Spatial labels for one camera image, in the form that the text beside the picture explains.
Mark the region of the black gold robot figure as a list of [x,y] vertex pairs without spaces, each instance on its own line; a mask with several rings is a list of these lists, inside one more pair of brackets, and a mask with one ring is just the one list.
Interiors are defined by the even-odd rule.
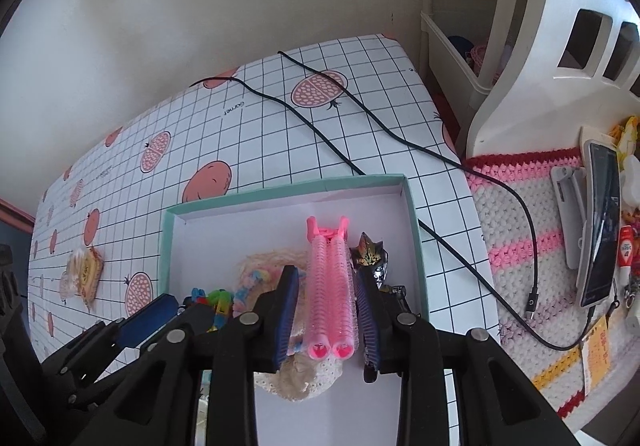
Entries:
[[355,247],[349,249],[352,268],[355,271],[363,267],[369,269],[378,289],[382,289],[386,283],[388,253],[384,249],[382,240],[374,241],[365,232],[362,232]]

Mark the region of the crocheted pink white mat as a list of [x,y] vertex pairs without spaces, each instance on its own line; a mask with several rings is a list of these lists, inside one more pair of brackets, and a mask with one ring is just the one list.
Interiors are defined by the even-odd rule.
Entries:
[[639,340],[626,312],[608,318],[610,368],[586,388],[582,350],[586,325],[576,303],[576,275],[565,261],[551,170],[580,166],[578,148],[470,158],[468,183],[480,216],[498,305],[502,347],[573,431],[585,426],[625,388],[639,367]]

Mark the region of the black toy car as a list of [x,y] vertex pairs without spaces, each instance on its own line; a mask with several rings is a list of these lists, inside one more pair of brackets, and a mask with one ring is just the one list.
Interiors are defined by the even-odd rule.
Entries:
[[410,312],[411,309],[409,307],[409,304],[406,300],[406,287],[405,286],[391,286],[391,285],[385,285],[382,289],[382,292],[386,292],[389,293],[390,295],[393,295],[395,297],[395,300],[397,301],[399,310],[401,312]]

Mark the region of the smartphone on stand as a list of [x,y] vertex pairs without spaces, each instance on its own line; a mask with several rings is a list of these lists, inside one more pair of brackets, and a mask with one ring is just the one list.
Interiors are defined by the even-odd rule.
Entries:
[[593,307],[610,294],[620,233],[620,170],[615,148],[595,140],[582,145],[586,171],[586,218],[578,267],[581,307]]

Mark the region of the orange snack packet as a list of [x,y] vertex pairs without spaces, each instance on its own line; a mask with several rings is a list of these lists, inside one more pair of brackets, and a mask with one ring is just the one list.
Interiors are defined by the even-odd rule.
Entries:
[[95,247],[80,249],[73,256],[73,266],[78,296],[91,310],[103,272],[102,255]]

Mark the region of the white phone stand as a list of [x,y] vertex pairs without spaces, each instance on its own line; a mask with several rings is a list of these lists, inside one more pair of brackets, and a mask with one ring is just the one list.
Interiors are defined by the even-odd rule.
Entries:
[[565,262],[570,270],[577,271],[586,223],[586,170],[556,166],[551,168],[550,177],[562,225]]

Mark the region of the teal white shallow box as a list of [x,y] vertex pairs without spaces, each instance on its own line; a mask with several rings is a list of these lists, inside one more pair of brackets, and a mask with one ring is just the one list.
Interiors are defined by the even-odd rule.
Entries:
[[[309,217],[329,229],[348,218],[349,246],[362,234],[382,243],[390,256],[388,283],[405,287],[410,309],[427,314],[416,211],[399,174],[334,177],[175,205],[163,216],[156,290],[177,300],[194,288],[231,290],[249,255],[307,251]],[[383,374],[367,384],[362,367],[356,353],[328,391],[302,403],[256,388],[259,444],[395,444],[400,379]]]

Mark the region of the pomegranate grid tablecloth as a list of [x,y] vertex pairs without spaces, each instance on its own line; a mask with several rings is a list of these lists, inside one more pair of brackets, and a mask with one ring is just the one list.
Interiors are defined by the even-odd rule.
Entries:
[[[164,212],[200,171],[227,194],[357,171],[403,175],[425,223],[433,324],[498,333],[468,178],[454,169],[454,144],[419,74],[383,35],[311,44],[232,69],[160,102],[81,156],[54,156],[62,163],[38,203],[28,266],[26,312],[39,357],[100,319],[124,317],[141,295],[157,295]],[[68,258],[88,247],[104,261],[91,310],[58,292]]]

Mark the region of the white shelf unit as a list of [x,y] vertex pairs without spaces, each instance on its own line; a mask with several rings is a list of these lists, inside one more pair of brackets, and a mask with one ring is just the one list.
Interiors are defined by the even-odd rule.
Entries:
[[466,156],[573,147],[638,113],[630,0],[422,0],[421,28]]

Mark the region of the pink hair roller clip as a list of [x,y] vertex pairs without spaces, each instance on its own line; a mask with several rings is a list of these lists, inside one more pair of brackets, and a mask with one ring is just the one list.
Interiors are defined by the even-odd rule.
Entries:
[[349,262],[349,219],[341,217],[336,229],[321,227],[309,217],[306,275],[304,351],[314,360],[332,356],[350,359],[357,350],[354,281]]

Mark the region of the cotton swab bag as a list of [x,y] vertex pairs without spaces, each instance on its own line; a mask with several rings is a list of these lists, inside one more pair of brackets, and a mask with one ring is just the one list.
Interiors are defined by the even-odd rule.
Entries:
[[65,270],[58,282],[58,292],[60,292],[63,302],[80,295],[81,274],[84,270],[86,252],[85,248],[80,248],[75,250],[68,258]]

